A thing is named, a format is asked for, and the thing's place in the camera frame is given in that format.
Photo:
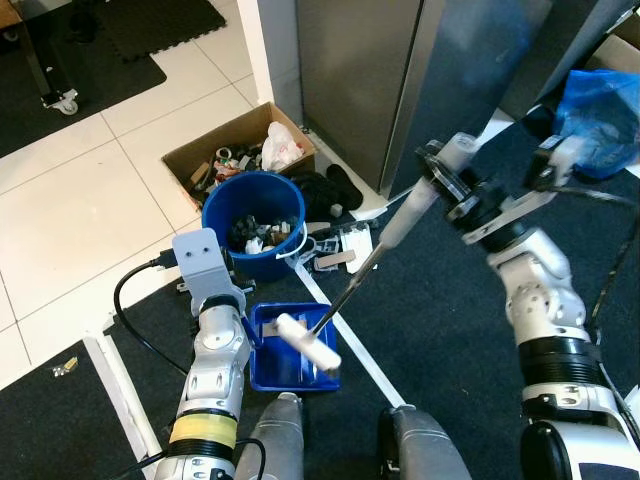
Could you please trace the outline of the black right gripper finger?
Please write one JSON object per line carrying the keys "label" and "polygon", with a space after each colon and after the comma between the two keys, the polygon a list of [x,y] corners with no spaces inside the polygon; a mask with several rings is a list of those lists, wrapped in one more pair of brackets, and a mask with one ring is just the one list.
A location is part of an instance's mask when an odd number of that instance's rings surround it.
{"label": "black right gripper finger", "polygon": [[417,160],[422,170],[422,177],[428,180],[430,187],[438,195],[451,196],[447,182],[440,178],[443,164],[439,160],[438,154],[443,150],[443,143],[424,143],[417,147]]}
{"label": "black right gripper finger", "polygon": [[445,212],[448,221],[475,221],[484,210],[484,186],[474,186]]}

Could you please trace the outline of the white-handled hand brush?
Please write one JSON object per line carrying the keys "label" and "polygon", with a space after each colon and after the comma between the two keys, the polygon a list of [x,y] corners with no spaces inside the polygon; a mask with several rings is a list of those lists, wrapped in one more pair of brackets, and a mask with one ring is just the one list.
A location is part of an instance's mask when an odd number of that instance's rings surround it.
{"label": "white-handled hand brush", "polygon": [[[477,142],[475,136],[467,133],[454,134],[451,140],[444,143],[443,150],[438,154],[439,160],[443,164],[440,177],[445,173],[452,174],[465,168],[477,150],[479,150],[479,142]],[[462,187],[457,186],[457,184],[449,186],[449,192],[451,193],[460,193],[461,191]],[[335,374],[340,367],[340,356],[334,351],[334,348],[317,338],[317,335],[329,325],[330,320],[337,314],[340,307],[346,305],[353,293],[364,284],[366,276],[378,265],[381,257],[393,250],[394,247],[399,246],[402,239],[419,223],[421,216],[429,210],[431,204],[438,197],[438,193],[430,187],[428,180],[424,177],[417,180],[415,186],[407,193],[396,214],[385,225],[383,233],[380,234],[379,242],[376,244],[374,251],[371,252],[369,259],[366,260],[365,265],[362,265],[361,269],[357,270],[357,273],[352,276],[346,289],[340,294],[338,300],[333,302],[333,305],[329,307],[325,315],[321,317],[319,324],[312,326],[312,328],[307,328],[302,321],[294,319],[289,314],[282,314],[276,317],[273,323],[276,334],[284,339],[288,346],[297,349],[308,360],[319,366],[321,370],[329,372],[329,374]]]}

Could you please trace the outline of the blue plastic dustpan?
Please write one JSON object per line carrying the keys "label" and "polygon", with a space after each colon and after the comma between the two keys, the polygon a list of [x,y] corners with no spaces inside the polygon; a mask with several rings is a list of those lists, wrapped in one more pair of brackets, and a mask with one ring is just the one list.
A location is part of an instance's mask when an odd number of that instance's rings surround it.
{"label": "blue plastic dustpan", "polygon": [[340,376],[324,372],[288,346],[275,332],[274,320],[289,314],[301,320],[307,328],[319,324],[329,310],[326,303],[264,302],[256,303],[244,320],[248,338],[251,340],[250,384],[260,392],[316,393],[334,392],[340,389]]}

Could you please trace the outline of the long white floor tape strip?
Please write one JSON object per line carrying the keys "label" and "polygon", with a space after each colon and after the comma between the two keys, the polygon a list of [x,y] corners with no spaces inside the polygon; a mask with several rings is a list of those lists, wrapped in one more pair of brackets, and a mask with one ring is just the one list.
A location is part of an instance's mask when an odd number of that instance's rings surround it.
{"label": "long white floor tape strip", "polygon": [[[297,275],[297,278],[301,280],[303,287],[314,297],[315,301],[328,305],[330,302],[328,296],[326,296],[323,289],[320,288],[320,285],[315,282],[312,275],[308,273],[305,266],[300,264],[300,262],[294,262],[293,271],[294,274]],[[398,392],[392,384],[392,381],[390,381],[388,376],[385,375],[385,372],[381,370],[378,361],[370,355],[369,349],[361,342],[355,330],[348,325],[347,321],[343,319],[343,316],[335,314],[332,319],[332,324],[335,326],[335,332],[339,334],[339,337],[342,338],[343,342],[351,349],[352,355],[355,356],[358,362],[360,362],[360,365],[364,367],[366,374],[378,385],[380,393],[383,393],[384,397],[387,398],[389,406],[392,408],[406,406],[407,402],[404,401],[402,394]]]}

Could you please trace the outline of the dark floor rug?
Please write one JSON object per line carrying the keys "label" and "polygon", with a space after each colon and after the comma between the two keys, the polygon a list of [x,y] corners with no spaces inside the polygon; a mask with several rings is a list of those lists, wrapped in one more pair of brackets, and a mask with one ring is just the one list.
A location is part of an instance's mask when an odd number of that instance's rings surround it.
{"label": "dark floor rug", "polygon": [[[0,157],[165,82],[155,61],[120,59],[102,26],[91,42],[78,42],[73,29],[90,17],[87,6],[67,4],[28,19],[26,37],[17,26],[0,29]],[[51,68],[51,88],[77,92],[77,114],[45,108],[27,46]]]}

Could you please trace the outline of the large black floor mat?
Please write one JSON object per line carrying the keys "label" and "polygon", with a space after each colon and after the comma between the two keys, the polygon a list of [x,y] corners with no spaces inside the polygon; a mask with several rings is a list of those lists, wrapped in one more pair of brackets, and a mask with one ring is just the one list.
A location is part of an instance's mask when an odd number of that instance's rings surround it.
{"label": "large black floor mat", "polygon": [[[105,330],[119,349],[161,451],[169,451],[172,431],[178,424],[186,376],[195,360],[198,320],[189,311],[191,297],[177,292],[174,282],[125,308],[125,319],[145,344],[125,326]],[[387,398],[349,352],[338,343],[343,364],[340,389],[334,392],[294,393],[302,399],[303,480],[374,480],[378,477],[378,413],[388,407]],[[251,434],[262,412],[280,392],[260,392],[250,384],[251,344],[246,344],[236,412],[239,438]]]}

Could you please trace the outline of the blue plastic bucket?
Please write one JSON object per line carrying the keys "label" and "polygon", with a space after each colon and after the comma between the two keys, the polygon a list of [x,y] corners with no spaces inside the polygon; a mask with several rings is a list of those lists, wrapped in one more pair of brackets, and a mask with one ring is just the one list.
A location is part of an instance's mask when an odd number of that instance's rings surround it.
{"label": "blue plastic bucket", "polygon": [[244,172],[212,189],[202,225],[215,230],[233,268],[256,282],[292,274],[291,260],[307,239],[300,188],[283,175]]}

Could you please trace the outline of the stainless steel fridge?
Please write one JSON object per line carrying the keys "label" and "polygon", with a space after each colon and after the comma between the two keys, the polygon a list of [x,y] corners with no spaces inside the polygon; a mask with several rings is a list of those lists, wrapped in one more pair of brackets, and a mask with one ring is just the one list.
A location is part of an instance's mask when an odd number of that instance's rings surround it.
{"label": "stainless steel fridge", "polygon": [[640,0],[296,0],[303,122],[381,195],[559,90]]}

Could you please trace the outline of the black clothing pile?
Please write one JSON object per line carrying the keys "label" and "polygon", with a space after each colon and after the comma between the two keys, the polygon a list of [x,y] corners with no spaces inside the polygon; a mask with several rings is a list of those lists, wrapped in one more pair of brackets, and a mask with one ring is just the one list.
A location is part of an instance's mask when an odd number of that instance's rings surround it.
{"label": "black clothing pile", "polygon": [[288,179],[300,189],[306,221],[334,221],[364,202],[364,193],[338,164],[329,165],[324,174],[296,172]]}

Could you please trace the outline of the blue plastic bag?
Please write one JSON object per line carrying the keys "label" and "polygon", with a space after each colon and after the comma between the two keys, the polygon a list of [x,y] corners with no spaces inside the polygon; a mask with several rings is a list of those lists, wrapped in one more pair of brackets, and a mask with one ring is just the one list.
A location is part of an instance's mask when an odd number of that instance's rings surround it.
{"label": "blue plastic bag", "polygon": [[639,160],[640,74],[571,70],[556,110],[559,136],[582,137],[589,154],[577,163],[584,177],[604,180]]}

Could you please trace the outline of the white plastic bag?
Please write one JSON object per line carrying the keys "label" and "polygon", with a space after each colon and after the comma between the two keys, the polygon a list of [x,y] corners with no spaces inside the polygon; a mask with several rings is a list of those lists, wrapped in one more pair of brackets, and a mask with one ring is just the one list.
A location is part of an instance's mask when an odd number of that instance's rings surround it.
{"label": "white plastic bag", "polygon": [[261,169],[268,172],[280,172],[287,166],[301,160],[305,155],[303,147],[294,140],[291,129],[280,122],[271,122],[268,137],[261,146]]}

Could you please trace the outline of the grey robot left leg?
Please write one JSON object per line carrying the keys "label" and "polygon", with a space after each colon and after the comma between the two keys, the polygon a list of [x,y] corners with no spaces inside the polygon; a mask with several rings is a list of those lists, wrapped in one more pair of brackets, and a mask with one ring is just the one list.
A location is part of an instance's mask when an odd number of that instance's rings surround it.
{"label": "grey robot left leg", "polygon": [[292,392],[282,392],[270,402],[250,435],[264,445],[265,454],[255,443],[248,444],[234,480],[303,480],[302,406],[302,399]]}

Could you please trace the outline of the grey robot leg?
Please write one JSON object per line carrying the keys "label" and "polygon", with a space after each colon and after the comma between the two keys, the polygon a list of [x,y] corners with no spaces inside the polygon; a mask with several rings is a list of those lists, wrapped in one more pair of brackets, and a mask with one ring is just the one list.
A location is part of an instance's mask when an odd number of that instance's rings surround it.
{"label": "grey robot leg", "polygon": [[255,443],[248,444],[234,480],[303,480],[302,406],[302,399],[292,392],[282,392],[270,402],[250,435],[264,445],[265,454]]}
{"label": "grey robot leg", "polygon": [[378,458],[379,480],[472,480],[451,436],[413,404],[380,412]]}

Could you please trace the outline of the black rolling cart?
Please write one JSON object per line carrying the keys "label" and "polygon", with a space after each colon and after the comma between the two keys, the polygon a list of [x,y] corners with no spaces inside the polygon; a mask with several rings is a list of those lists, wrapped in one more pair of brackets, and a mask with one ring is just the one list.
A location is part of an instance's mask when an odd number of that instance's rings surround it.
{"label": "black rolling cart", "polygon": [[79,111],[76,90],[59,90],[52,86],[50,74],[52,67],[41,60],[35,41],[29,33],[23,14],[14,4],[14,0],[0,0],[0,38],[13,42],[20,47],[33,79],[35,79],[38,97],[46,109],[59,111],[61,115],[73,116]]}

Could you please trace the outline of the black textured foam mat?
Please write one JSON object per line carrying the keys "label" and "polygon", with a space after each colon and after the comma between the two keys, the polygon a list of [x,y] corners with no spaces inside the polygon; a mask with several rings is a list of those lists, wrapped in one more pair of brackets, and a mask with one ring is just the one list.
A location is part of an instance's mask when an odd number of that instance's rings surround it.
{"label": "black textured foam mat", "polygon": [[209,0],[102,0],[93,14],[123,61],[140,60],[227,26]]}

